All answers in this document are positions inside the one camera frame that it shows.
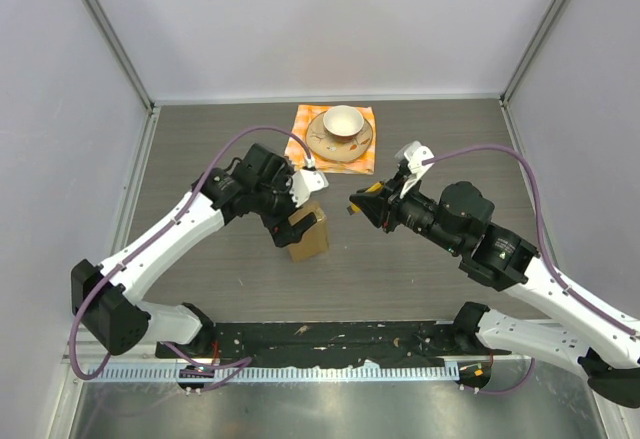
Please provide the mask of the yellow utility knife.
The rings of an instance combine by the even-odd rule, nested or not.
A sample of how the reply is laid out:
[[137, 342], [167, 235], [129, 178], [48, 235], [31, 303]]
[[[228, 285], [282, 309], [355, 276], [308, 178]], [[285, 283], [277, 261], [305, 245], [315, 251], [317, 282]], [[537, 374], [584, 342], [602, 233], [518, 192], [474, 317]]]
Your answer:
[[382, 209], [381, 199], [371, 197], [367, 193], [367, 190], [370, 187], [358, 190], [349, 196], [349, 206], [347, 207], [347, 211], [350, 215], [364, 213], [367, 217], [373, 217], [380, 214]]

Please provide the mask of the brown cardboard express box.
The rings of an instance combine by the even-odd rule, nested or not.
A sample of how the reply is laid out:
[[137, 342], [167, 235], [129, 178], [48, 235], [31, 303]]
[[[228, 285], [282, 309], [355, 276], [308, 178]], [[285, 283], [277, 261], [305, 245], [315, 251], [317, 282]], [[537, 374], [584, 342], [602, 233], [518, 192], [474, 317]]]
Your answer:
[[316, 223], [303, 233], [302, 239], [287, 247], [293, 262], [302, 262], [329, 250], [327, 216], [318, 201], [309, 201], [289, 217], [291, 225], [296, 225], [312, 213]]

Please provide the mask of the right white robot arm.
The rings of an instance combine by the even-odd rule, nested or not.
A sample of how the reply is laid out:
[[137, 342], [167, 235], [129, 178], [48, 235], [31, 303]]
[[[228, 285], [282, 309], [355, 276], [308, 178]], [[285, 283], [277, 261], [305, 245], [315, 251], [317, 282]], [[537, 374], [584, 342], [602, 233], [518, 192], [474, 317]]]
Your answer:
[[447, 186], [439, 200], [406, 187], [398, 174], [350, 197], [374, 227], [402, 225], [459, 258], [473, 281], [504, 292], [560, 324], [528, 325], [488, 306], [467, 303], [451, 339], [465, 354], [480, 348], [519, 352], [572, 372], [605, 399], [639, 406], [639, 321], [544, 262], [541, 252], [492, 221], [494, 205], [466, 181]]

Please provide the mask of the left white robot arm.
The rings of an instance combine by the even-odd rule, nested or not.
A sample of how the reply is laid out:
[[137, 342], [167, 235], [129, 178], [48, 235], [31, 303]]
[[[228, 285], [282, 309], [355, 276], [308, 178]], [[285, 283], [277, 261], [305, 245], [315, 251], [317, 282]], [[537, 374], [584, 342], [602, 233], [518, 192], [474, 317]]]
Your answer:
[[175, 344], [190, 357], [205, 356], [214, 342], [212, 320], [189, 303], [149, 303], [147, 291], [191, 248], [246, 214], [260, 217], [277, 247], [299, 243], [317, 219], [313, 213], [296, 222], [290, 218], [327, 185], [316, 168], [295, 169], [285, 157], [252, 145], [243, 158], [195, 181], [129, 246], [98, 265], [79, 262], [71, 272], [74, 315], [113, 356], [140, 342]]

